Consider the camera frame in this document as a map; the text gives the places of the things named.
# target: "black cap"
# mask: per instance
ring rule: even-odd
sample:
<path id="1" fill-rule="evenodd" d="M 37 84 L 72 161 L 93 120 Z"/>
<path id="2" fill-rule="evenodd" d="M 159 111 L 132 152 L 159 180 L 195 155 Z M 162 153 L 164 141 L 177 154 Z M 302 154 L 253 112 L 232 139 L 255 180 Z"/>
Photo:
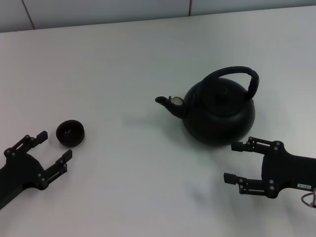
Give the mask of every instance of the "black cap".
<path id="1" fill-rule="evenodd" d="M 58 126 L 56 137 L 65 147 L 75 147 L 84 139 L 83 125 L 76 120 L 65 121 Z"/>

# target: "kettle body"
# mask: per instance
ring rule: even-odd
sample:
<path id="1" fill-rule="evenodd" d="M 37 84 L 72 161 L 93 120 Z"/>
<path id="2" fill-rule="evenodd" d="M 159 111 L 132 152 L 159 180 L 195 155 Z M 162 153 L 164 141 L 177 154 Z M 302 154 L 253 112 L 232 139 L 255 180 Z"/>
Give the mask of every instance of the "kettle body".
<path id="1" fill-rule="evenodd" d="M 248 91 L 237 82 L 222 78 L 233 73 L 251 76 Z M 156 102 L 181 118 L 188 132 L 208 144 L 225 145 L 238 141 L 255 120 L 252 100 L 259 85 L 258 74 L 247 67 L 217 70 L 195 84 L 184 99 L 157 97 Z"/>

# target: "kettle lid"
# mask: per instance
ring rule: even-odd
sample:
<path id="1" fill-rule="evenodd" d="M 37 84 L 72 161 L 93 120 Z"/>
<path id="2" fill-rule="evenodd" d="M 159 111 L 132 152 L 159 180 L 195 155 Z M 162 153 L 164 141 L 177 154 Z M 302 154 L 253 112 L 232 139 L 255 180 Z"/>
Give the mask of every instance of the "kettle lid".
<path id="1" fill-rule="evenodd" d="M 221 76 L 233 73 L 246 73 L 251 76 L 248 90 L 237 82 Z M 201 81 L 198 96 L 204 107 L 218 116 L 238 113 L 257 92 L 258 74 L 247 67 L 228 67 L 217 70 Z"/>

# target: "white label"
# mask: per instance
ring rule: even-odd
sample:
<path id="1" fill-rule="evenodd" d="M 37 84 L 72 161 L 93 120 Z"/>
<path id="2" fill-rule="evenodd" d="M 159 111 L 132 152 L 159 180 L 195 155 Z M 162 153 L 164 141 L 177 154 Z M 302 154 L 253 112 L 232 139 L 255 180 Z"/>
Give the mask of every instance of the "white label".
<path id="1" fill-rule="evenodd" d="M 297 184 L 297 187 L 301 189 L 312 189 L 310 185 L 305 185 L 305 184 Z"/>

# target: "cable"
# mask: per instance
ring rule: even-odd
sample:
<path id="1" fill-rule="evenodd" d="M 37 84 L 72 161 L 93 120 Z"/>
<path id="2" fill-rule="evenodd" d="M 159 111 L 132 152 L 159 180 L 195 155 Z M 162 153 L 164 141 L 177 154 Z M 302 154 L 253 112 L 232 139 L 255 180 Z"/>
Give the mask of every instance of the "cable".
<path id="1" fill-rule="evenodd" d="M 313 203 L 308 204 L 307 202 L 304 201 L 304 198 L 305 198 L 305 197 L 307 197 L 307 196 L 309 196 L 309 195 L 312 195 L 312 194 L 313 194 L 313 193 L 305 194 L 305 195 L 303 195 L 303 196 L 301 197 L 301 201 L 302 201 L 306 206 L 311 207 L 311 205 L 313 204 Z"/>

